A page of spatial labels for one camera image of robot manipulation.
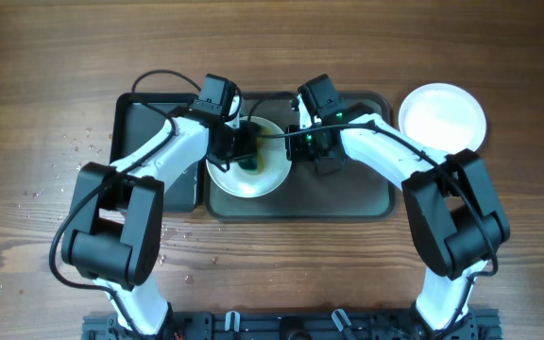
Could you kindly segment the large dark serving tray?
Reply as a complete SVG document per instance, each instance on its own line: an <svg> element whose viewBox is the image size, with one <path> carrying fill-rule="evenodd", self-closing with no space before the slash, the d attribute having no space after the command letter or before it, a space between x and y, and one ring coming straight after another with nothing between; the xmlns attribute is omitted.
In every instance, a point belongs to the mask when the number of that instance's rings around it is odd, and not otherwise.
<svg viewBox="0 0 544 340"><path fill-rule="evenodd" d="M253 198L225 193L207 171L205 207L226 222L375 221L394 210L393 184L361 162L346 157L345 167L331 175L317 175L309 163L291 163L280 187Z"/></svg>

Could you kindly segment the green yellow sponge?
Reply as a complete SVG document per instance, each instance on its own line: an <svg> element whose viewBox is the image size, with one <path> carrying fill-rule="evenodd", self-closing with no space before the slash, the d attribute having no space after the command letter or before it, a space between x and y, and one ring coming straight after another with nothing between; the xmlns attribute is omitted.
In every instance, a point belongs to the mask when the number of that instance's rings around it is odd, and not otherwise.
<svg viewBox="0 0 544 340"><path fill-rule="evenodd" d="M260 174L264 170L264 158L262 156L254 156L238 161L239 167L249 174Z"/></svg>

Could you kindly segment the small black water tray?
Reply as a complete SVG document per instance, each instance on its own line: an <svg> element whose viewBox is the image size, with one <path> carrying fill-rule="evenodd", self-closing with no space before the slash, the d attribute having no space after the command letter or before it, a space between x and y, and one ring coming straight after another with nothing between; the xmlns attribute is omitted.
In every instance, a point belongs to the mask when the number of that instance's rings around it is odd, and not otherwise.
<svg viewBox="0 0 544 340"><path fill-rule="evenodd" d="M161 111L169 112L177 106L187 106L194 93L138 93L140 99ZM128 156L153 137L163 126L158 113L134 103L129 93L116 102L110 162ZM193 162L185 168L164 195L166 213L190 213L202 202L203 162Z"/></svg>

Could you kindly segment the white plate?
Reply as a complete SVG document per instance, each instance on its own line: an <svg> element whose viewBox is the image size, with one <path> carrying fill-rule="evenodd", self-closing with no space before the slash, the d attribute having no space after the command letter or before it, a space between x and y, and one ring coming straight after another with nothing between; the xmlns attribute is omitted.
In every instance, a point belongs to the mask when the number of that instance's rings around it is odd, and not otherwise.
<svg viewBox="0 0 544 340"><path fill-rule="evenodd" d="M398 125L411 139L451 154L478 150L487 134L481 104L448 83L430 83L410 92L399 107Z"/></svg>
<svg viewBox="0 0 544 340"><path fill-rule="evenodd" d="M218 162L207 156L207 171L222 191L232 196L253 198L267 195L276 190L288 177L292 163L286 157L285 141L276 136L282 133L275 123L261 118L245 118L259 125L257 156L264 158L264 170L260 174L243 171L238 161Z"/></svg>

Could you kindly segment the black mounting rail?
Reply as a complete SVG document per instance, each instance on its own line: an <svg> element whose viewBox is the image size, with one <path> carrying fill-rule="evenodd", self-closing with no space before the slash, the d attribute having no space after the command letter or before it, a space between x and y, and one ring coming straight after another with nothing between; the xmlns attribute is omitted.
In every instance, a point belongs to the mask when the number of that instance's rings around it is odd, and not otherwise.
<svg viewBox="0 0 544 340"><path fill-rule="evenodd" d="M86 316L81 339L138 339L116 314ZM157 339L436 339L408 309L298 314L173 313L169 331ZM439 339L503 339L498 310L469 310Z"/></svg>

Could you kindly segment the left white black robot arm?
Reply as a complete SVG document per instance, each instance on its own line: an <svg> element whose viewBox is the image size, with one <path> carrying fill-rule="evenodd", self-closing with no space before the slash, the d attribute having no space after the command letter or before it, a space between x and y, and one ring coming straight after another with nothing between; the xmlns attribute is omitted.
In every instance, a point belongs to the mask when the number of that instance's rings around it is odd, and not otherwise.
<svg viewBox="0 0 544 340"><path fill-rule="evenodd" d="M117 313L108 337L175 339L171 304L152 273L158 260L165 192L203 159L230 170L254 156L262 128L235 115L177 107L160 130L110 165L86 164L77 176L71 209L49 254L62 284L102 291Z"/></svg>

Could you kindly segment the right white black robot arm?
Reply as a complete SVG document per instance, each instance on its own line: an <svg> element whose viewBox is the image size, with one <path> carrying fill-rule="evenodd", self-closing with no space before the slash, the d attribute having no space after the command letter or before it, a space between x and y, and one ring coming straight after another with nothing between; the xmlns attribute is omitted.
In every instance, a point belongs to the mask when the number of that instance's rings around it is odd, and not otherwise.
<svg viewBox="0 0 544 340"><path fill-rule="evenodd" d="M510 237L479 155L420 144L362 104L325 120L291 125L286 132L289 158L339 146L400 189L413 243L427 267L417 316L436 338L456 331L468 314L475 281L498 272L497 251Z"/></svg>

